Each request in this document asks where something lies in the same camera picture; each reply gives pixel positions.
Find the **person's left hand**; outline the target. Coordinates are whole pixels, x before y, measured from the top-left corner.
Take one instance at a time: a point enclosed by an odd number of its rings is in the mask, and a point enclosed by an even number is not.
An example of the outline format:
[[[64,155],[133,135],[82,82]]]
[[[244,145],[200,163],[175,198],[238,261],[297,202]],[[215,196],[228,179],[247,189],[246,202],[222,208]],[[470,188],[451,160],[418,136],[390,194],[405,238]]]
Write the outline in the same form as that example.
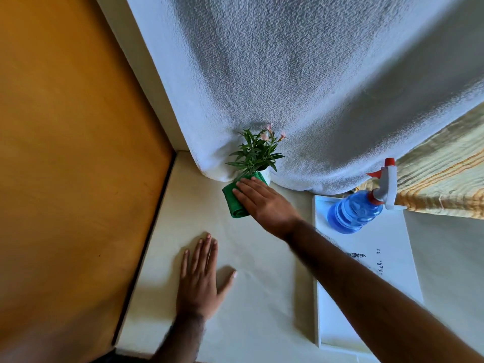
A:
[[[192,277],[193,253],[194,250],[190,252],[189,256],[189,276],[182,285],[180,285],[179,276],[176,312],[177,315],[183,312],[194,312],[202,315],[207,321],[216,313],[224,301],[224,299],[217,297],[216,289],[218,241],[211,235],[211,249],[206,274],[199,280],[194,280]]]

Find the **person's right hand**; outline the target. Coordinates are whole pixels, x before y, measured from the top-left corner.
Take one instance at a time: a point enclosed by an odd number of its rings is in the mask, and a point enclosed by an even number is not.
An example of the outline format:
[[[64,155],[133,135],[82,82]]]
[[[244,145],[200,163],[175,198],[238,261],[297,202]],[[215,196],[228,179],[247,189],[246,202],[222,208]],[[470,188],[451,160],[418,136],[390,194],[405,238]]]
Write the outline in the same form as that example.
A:
[[[281,194],[277,191],[275,192],[275,199],[272,200],[264,213],[251,216],[262,226],[262,228],[273,236],[282,240],[287,240],[296,226],[304,220]]]

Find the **green cleaning cloth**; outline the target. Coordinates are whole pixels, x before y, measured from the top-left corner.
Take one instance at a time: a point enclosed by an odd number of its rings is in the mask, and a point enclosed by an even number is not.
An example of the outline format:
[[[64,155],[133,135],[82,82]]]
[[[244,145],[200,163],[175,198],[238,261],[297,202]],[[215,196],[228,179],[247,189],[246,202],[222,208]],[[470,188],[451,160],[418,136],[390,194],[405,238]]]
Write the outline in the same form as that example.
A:
[[[240,177],[238,179],[238,181],[241,178],[251,179],[252,177],[258,178],[260,181],[266,183],[267,185],[269,185],[270,182],[271,182],[271,173],[268,169],[265,169],[263,171],[257,171],[257,172],[250,174],[250,175],[245,175],[243,177]],[[237,181],[234,181],[232,183],[229,183],[225,187],[223,187],[222,192],[223,192],[225,200],[227,202],[227,206],[228,206],[231,217],[235,218],[235,219],[240,219],[240,218],[249,216],[249,213],[247,212],[247,210],[245,209],[243,204],[233,194],[233,189],[237,188],[236,182]]]

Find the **person's right forearm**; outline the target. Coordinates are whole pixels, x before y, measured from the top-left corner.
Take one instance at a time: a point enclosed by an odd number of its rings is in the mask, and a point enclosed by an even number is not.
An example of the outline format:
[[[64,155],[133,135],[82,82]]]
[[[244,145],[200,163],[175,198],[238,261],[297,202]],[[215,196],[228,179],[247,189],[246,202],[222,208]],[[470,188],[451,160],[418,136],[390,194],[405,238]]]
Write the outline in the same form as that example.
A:
[[[380,363],[484,363],[407,295],[303,221],[286,242]]]

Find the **person's left forearm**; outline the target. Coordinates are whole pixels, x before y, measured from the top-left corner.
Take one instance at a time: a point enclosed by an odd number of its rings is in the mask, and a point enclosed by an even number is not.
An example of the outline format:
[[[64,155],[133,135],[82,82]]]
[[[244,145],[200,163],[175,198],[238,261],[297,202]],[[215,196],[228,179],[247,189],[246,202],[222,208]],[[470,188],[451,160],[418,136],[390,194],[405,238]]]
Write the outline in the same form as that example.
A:
[[[194,312],[178,314],[149,363],[198,363],[205,322]]]

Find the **small potted flowering plant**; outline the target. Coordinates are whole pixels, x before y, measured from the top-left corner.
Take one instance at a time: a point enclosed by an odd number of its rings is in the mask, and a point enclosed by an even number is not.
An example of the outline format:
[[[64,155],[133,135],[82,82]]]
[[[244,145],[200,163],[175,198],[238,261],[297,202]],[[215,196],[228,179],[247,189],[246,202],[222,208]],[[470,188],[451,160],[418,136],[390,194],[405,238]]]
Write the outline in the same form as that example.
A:
[[[270,184],[270,170],[276,172],[276,160],[284,158],[284,155],[277,152],[276,149],[281,141],[287,139],[287,134],[285,132],[276,134],[271,124],[256,134],[252,133],[250,129],[244,129],[238,134],[243,137],[244,142],[229,155],[236,158],[227,162],[227,165],[236,170],[237,176],[234,182],[243,177],[251,178],[259,174],[264,182]]]

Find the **blue spray bottle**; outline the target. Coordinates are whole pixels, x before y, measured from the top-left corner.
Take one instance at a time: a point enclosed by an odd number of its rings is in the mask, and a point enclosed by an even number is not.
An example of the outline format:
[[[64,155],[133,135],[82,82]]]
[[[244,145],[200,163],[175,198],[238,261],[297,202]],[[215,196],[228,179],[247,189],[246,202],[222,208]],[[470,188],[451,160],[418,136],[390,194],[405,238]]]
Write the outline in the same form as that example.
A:
[[[357,191],[335,203],[328,210],[327,221],[341,234],[353,234],[375,219],[383,209],[391,210],[397,197],[397,167],[394,158],[385,158],[378,171],[367,173],[378,179],[378,187]]]

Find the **white textured curtain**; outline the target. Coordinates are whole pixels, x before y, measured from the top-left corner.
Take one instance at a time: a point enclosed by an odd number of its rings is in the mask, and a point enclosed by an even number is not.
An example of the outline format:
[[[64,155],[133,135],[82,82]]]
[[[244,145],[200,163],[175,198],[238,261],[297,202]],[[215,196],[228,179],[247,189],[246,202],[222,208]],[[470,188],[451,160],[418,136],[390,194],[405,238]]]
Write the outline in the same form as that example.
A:
[[[185,142],[228,182],[267,123],[275,182],[333,195],[484,102],[484,0],[127,0]]]

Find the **orange wooden panel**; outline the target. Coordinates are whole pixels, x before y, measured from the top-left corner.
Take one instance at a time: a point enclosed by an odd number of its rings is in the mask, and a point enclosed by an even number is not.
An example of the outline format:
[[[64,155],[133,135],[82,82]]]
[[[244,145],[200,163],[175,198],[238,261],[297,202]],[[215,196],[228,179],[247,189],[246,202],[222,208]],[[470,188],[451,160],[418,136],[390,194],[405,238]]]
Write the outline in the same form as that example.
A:
[[[111,350],[172,156],[96,0],[0,0],[0,363]]]

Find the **yellow striped cloth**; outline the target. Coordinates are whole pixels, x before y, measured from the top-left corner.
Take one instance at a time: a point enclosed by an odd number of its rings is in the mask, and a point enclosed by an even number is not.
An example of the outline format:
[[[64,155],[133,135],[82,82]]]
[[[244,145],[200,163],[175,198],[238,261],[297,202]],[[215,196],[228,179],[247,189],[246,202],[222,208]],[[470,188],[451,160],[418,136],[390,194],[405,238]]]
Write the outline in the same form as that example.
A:
[[[402,134],[396,205],[409,211],[484,220],[484,102],[454,121],[436,109],[419,113]]]

